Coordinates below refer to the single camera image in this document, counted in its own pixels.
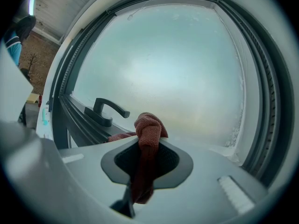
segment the person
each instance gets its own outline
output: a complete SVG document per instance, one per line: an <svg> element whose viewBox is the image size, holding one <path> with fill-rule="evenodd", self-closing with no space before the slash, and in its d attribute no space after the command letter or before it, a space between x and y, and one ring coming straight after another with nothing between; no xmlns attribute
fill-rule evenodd
<svg viewBox="0 0 299 224"><path fill-rule="evenodd" d="M19 66L23 41L27 39L30 31L35 25L36 18L28 15L19 20L16 24L13 24L4 35L4 42L7 47L7 51L17 66Z"/></svg>

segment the white plastic strip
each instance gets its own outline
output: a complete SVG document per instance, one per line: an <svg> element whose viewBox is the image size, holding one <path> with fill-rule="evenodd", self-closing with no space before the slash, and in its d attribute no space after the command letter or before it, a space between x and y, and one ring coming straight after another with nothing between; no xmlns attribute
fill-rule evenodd
<svg viewBox="0 0 299 224"><path fill-rule="evenodd" d="M241 166L251 149L256 133L259 114L260 90L257 78L255 62L239 28L233 20L218 5L214 5L214 10L219 15L221 21L227 28L236 48L236 56L240 60L242 76L239 77L244 99L242 103L242 119L239 132L236 137L234 156L238 160L237 165Z"/></svg>
<svg viewBox="0 0 299 224"><path fill-rule="evenodd" d="M64 163L69 163L69 162L74 162L80 159L83 159L84 155L83 154L76 154L76 155L72 155L72 156L67 156L67 157L63 157L62 161Z"/></svg>
<svg viewBox="0 0 299 224"><path fill-rule="evenodd" d="M18 43L21 43L21 42L15 42L15 43L11 44L10 46L8 46L7 49L14 46L15 44L18 44Z"/></svg>
<svg viewBox="0 0 299 224"><path fill-rule="evenodd" d="M159 5L180 4L180 5L195 5L200 7L212 8L213 2L207 0L147 0L146 2L139 2L131 6L125 7L120 11L115 12L117 16L127 13L129 11L141 10L146 7L153 7Z"/></svg>
<svg viewBox="0 0 299 224"><path fill-rule="evenodd" d="M254 208L254 203L230 176L221 177L218 182L239 214Z"/></svg>
<svg viewBox="0 0 299 224"><path fill-rule="evenodd" d="M5 45L6 45L7 43L9 43L12 39L16 38L16 37L19 38L19 37L16 35L16 36L10 38L10 39L5 43Z"/></svg>

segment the rag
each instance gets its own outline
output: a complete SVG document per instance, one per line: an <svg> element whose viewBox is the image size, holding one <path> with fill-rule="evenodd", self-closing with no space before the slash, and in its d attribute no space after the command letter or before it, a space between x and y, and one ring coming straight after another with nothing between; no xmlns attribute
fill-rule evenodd
<svg viewBox="0 0 299 224"><path fill-rule="evenodd" d="M136 132L116 134L108 137L108 142L138 136L141 156L135 176L131 180L131 194L133 203L145 204L153 194L153 181L156 179L155 156L159 140L160 137L168 138L168 134L161 120L147 112L138 116L134 126Z"/></svg>

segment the white surface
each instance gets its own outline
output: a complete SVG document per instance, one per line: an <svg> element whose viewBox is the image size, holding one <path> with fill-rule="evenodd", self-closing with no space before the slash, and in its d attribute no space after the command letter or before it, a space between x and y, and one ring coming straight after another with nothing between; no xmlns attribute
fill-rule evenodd
<svg viewBox="0 0 299 224"><path fill-rule="evenodd" d="M142 112L176 141L234 146L243 109L243 74L232 39L205 7L161 5L122 14L95 42L73 92L85 106L109 99L131 112L114 123L134 131Z"/></svg>
<svg viewBox="0 0 299 224"><path fill-rule="evenodd" d="M231 18L215 4L215 11L228 29L240 59L244 83L244 108L240 131L236 139L234 161L242 165L247 158L253 143L258 123L260 88L257 79L256 65L246 40Z"/></svg>
<svg viewBox="0 0 299 224"><path fill-rule="evenodd" d="M132 136L114 142L63 150L60 155L64 161L65 158L71 161L66 166L80 186L102 204L111 206L123 196L127 186L112 182L103 171L101 160L107 152L130 141L135 143L137 140L136 136Z"/></svg>
<svg viewBox="0 0 299 224"><path fill-rule="evenodd" d="M78 147L78 145L76 144L75 140L71 136L71 148L75 148L75 147Z"/></svg>
<svg viewBox="0 0 299 224"><path fill-rule="evenodd" d="M240 215L254 208L255 205L253 201L250 200L246 193L244 193L230 176L223 176L218 179L218 182Z"/></svg>
<svg viewBox="0 0 299 224"><path fill-rule="evenodd" d="M270 186L270 191L288 183L298 164L299 157L299 46L296 34L286 16L274 0L234 0L249 11L268 30L285 59L292 80L294 123L292 141L285 161Z"/></svg>
<svg viewBox="0 0 299 224"><path fill-rule="evenodd" d="M163 144L163 140L187 152L193 160L193 170L179 186L154 190L152 197L138 210L136 221L147 224L215 224L237 216L218 183L220 177L227 175L254 201L266 196L266 190L256 179L220 155L198 146L171 142L167 138L161 138L160 143Z"/></svg>
<svg viewBox="0 0 299 224"><path fill-rule="evenodd" d="M50 70L47 75L47 80L45 83L45 87L43 90L43 99L42 104L38 113L38 119L37 119L37 126L36 126L36 133L40 138L47 138L50 140L53 140L53 131L52 131L52 118L51 113L48 112L49 105L47 105L47 102L50 98L50 91L51 86L53 83L53 78L55 75L55 72L57 70L57 67L59 65L60 60L62 59L62 56L68 47L68 45L71 43L71 38L66 38L64 43L60 46L58 52L55 55L55 58L52 62L52 65L50 67ZM45 118L48 121L47 125L43 124L43 109L45 109Z"/></svg>
<svg viewBox="0 0 299 224"><path fill-rule="evenodd" d="M18 121L23 106L33 90L0 41L0 120Z"/></svg>
<svg viewBox="0 0 299 224"><path fill-rule="evenodd" d="M63 157L62 161L64 163L69 163L69 162L74 162L80 159L83 159L84 155L83 154L76 154L76 155L71 155L71 156L67 156L67 157Z"/></svg>
<svg viewBox="0 0 299 224"><path fill-rule="evenodd" d="M43 149L40 141L33 139L30 143L19 147L18 152L7 157L4 170L9 178L21 179L28 175L28 170L34 169L40 161Z"/></svg>

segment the teal jacket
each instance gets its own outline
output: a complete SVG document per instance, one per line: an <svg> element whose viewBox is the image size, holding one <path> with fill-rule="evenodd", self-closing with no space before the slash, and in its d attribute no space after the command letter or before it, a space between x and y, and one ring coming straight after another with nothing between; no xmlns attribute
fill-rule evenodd
<svg viewBox="0 0 299 224"><path fill-rule="evenodd" d="M15 36L17 36L17 34L15 32L13 32L9 39L14 38ZM20 54L21 54L21 50L22 50L21 43L16 43L16 44L10 46L7 50L8 50L8 53L10 54L10 56L12 57L12 59L14 60L14 63L17 66L19 66L19 59L20 59Z"/></svg>

